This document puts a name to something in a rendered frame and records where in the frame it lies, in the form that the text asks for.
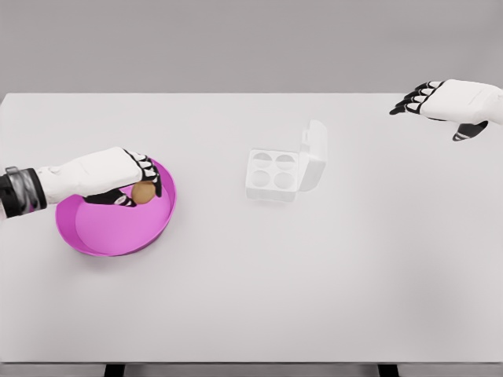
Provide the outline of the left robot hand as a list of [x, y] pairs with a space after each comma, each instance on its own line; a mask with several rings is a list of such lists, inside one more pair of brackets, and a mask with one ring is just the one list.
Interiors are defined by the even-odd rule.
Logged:
[[137, 202], [121, 188], [138, 182], [150, 182], [155, 195], [162, 196], [160, 172], [153, 161], [143, 154], [114, 147], [77, 159], [75, 194], [86, 203], [136, 207]]

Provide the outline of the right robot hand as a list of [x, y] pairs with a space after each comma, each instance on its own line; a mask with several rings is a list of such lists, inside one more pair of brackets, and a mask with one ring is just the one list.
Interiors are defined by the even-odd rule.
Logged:
[[488, 119], [488, 110], [491, 95], [498, 89], [486, 83], [457, 79], [429, 81], [405, 95], [389, 114], [412, 113], [436, 121], [456, 123], [458, 128], [453, 141], [466, 141], [478, 136], [493, 123]]

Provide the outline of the brown egg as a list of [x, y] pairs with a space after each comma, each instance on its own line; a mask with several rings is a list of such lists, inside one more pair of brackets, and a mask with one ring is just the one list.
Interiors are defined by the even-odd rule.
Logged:
[[151, 181], [139, 181], [132, 186], [130, 197], [136, 204], [147, 204], [156, 196], [156, 187]]

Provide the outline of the white egg box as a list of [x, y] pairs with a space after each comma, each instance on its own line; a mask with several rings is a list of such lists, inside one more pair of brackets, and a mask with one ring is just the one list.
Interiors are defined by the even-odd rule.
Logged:
[[245, 195], [249, 199], [292, 202], [298, 192], [318, 186], [327, 160], [327, 128], [312, 119], [303, 130], [298, 152], [258, 148], [249, 152]]

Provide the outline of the pink round bowl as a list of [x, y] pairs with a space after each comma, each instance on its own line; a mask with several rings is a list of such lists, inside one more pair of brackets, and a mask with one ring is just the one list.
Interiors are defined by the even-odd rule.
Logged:
[[97, 205], [70, 196], [56, 206], [62, 239], [73, 249], [92, 256], [115, 257], [137, 252], [162, 234], [171, 220], [177, 190], [170, 172], [159, 162], [162, 196], [134, 208]]

